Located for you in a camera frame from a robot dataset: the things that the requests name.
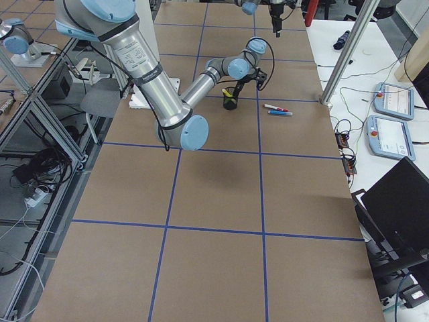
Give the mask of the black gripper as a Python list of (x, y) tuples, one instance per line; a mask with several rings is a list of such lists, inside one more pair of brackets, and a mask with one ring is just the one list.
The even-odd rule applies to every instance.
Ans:
[(282, 14), (284, 13), (284, 0), (270, 0), (269, 14), (271, 16), (272, 30), (276, 37), (280, 37), (282, 31)]
[(243, 87), (245, 84), (251, 82), (254, 80), (254, 77), (252, 75), (244, 76), (241, 80), (237, 81), (237, 84), (234, 88), (234, 96), (239, 96), (240, 92), (243, 90)]

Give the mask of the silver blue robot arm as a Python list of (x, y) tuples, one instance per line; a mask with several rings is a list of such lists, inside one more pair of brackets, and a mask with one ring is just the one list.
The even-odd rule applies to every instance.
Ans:
[(281, 36), (282, 31), (282, 14), (284, 13), (284, 7), (286, 1), (282, 0), (238, 0), (234, 1), (234, 4), (241, 8), (242, 12), (247, 15), (254, 15), (257, 8), (264, 4), (268, 7), (269, 16), (271, 17), (271, 26), (273, 33), (277, 38)]
[(224, 76), (241, 81), (257, 72), (267, 42), (253, 37), (240, 54), (209, 60), (190, 87), (179, 95), (160, 60), (139, 29), (136, 1), (55, 1), (56, 28), (66, 36), (112, 47), (133, 79), (157, 125), (157, 135), (166, 148), (195, 151), (203, 147), (209, 133), (208, 121), (194, 112)]

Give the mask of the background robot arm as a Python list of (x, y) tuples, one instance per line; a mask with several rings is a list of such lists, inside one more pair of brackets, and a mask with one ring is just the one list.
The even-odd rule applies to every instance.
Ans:
[(1, 43), (13, 54), (11, 61), (17, 67), (41, 68), (49, 58), (18, 18), (1, 20)]

